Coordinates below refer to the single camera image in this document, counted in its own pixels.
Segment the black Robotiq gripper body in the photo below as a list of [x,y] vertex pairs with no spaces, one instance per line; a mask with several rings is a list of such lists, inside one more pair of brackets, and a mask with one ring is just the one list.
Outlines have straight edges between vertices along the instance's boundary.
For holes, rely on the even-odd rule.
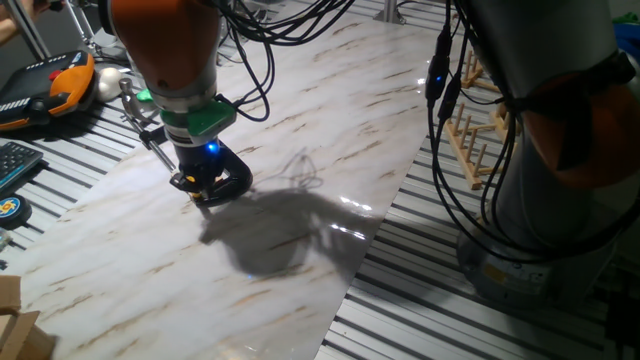
[[219,188],[230,187],[234,184],[234,177],[227,166],[232,162],[232,152],[218,141],[205,143],[195,147],[177,147],[179,170],[194,177],[198,188],[221,180]]

